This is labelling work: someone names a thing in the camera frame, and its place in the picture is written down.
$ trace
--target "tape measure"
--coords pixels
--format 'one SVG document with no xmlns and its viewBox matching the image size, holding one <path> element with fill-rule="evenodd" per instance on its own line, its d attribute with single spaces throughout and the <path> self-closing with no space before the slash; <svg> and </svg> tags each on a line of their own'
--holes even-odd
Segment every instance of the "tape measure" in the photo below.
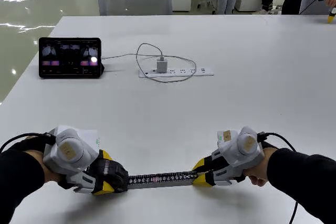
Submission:
<svg viewBox="0 0 336 224">
<path fill-rule="evenodd" d="M 189 186 L 198 177 L 197 172 L 159 173 L 129 176 L 128 189 Z"/>
</svg>

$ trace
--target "white table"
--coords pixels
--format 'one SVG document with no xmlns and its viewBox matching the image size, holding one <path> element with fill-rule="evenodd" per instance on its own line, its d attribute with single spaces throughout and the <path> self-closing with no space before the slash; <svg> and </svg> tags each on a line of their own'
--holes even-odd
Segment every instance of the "white table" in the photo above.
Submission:
<svg viewBox="0 0 336 224">
<path fill-rule="evenodd" d="M 99 80 L 42 80 L 36 55 L 0 106 L 1 142 L 59 124 L 97 129 L 101 147 L 130 174 L 149 174 L 189 170 L 216 148 L 217 130 L 249 125 L 281 133 L 304 153 L 336 158 L 335 26 L 326 21 L 317 16 L 64 17 L 50 36 L 100 37 L 103 56 L 134 52 L 150 42 L 165 54 L 213 68 L 215 75 L 159 84 L 138 78 L 129 57 L 108 61 L 107 69 L 115 72 Z M 281 51 L 275 51 L 279 44 Z M 320 178 L 312 179 L 323 186 Z M 293 206 L 270 185 L 257 188 L 248 181 L 102 197 L 49 183 L 20 204 L 12 223 L 283 224 Z M 318 221 L 299 207 L 299 223 Z"/>
</svg>

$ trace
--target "black cable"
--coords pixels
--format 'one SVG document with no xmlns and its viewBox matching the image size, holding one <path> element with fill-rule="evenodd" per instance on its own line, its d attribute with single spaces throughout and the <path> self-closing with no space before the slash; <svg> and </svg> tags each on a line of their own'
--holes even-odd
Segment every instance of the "black cable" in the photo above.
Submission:
<svg viewBox="0 0 336 224">
<path fill-rule="evenodd" d="M 317 0 L 314 0 L 313 2 L 311 2 L 302 12 L 299 13 L 299 15 L 301 15 L 302 13 L 304 13 L 313 3 L 315 3 Z"/>
<path fill-rule="evenodd" d="M 25 137 L 25 136 L 43 136 L 43 134 L 41 133 L 24 133 L 21 134 L 19 136 L 15 136 L 14 138 L 11 138 L 10 140 L 8 140 L 6 143 L 4 143 L 1 147 L 0 147 L 0 153 L 2 153 L 2 151 L 4 150 L 4 148 L 6 147 L 7 144 L 11 143 L 12 141 L 15 141 L 19 138 Z"/>
<path fill-rule="evenodd" d="M 274 133 L 274 132 L 267 132 L 267 133 L 261 133 L 260 134 L 261 137 L 263 137 L 262 141 L 266 140 L 266 138 L 268 136 L 277 136 L 278 138 L 282 139 L 291 149 L 292 151 L 296 152 L 296 150 L 294 149 L 294 147 L 288 142 L 287 139 L 285 139 L 283 136 L 279 135 L 278 133 Z M 295 202 L 295 206 L 294 206 L 294 210 L 293 210 L 293 213 L 292 213 L 292 216 L 290 218 L 290 221 L 289 221 L 289 224 L 292 224 L 293 221 L 294 221 L 294 217 L 295 217 L 295 214 L 296 214 L 296 211 L 298 209 L 298 202 L 296 201 Z"/>
</svg>

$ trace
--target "power strip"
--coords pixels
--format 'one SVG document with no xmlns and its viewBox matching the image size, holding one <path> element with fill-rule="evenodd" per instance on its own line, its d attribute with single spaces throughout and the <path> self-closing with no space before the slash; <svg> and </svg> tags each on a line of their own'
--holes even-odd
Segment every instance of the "power strip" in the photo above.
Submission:
<svg viewBox="0 0 336 224">
<path fill-rule="evenodd" d="M 156 69 L 144 70 L 148 77 L 183 77 L 190 76 L 194 72 L 194 68 L 168 68 L 167 73 L 156 73 Z M 194 76 L 213 76 L 214 72 L 211 68 L 197 68 Z M 139 70 L 139 77 L 144 78 L 145 75 Z"/>
</svg>

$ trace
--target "person's hand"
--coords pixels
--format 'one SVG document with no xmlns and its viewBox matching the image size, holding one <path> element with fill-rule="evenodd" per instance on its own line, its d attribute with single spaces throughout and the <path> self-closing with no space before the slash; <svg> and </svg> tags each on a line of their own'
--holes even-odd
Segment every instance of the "person's hand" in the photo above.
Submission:
<svg viewBox="0 0 336 224">
<path fill-rule="evenodd" d="M 325 0 L 325 3 L 330 7 L 336 7 L 336 0 Z"/>
<path fill-rule="evenodd" d="M 44 171 L 44 180 L 45 180 L 45 183 L 49 182 L 49 181 L 60 182 L 61 175 L 59 175 L 57 173 L 53 173 L 43 163 L 43 153 L 42 152 L 35 151 L 35 150 L 28 150 L 28 151 L 25 151 L 25 153 L 28 153 L 30 156 L 33 156 L 33 158 L 36 159 L 40 163 L 40 165 L 41 165 L 41 167 L 42 167 L 42 169 Z"/>
<path fill-rule="evenodd" d="M 267 183 L 267 165 L 269 158 L 271 155 L 276 151 L 275 148 L 265 148 L 264 149 L 264 160 L 261 161 L 261 163 L 255 167 L 252 167 L 250 169 L 244 170 L 243 174 L 245 176 L 248 176 L 251 180 L 251 183 L 256 186 L 263 186 Z"/>
</svg>

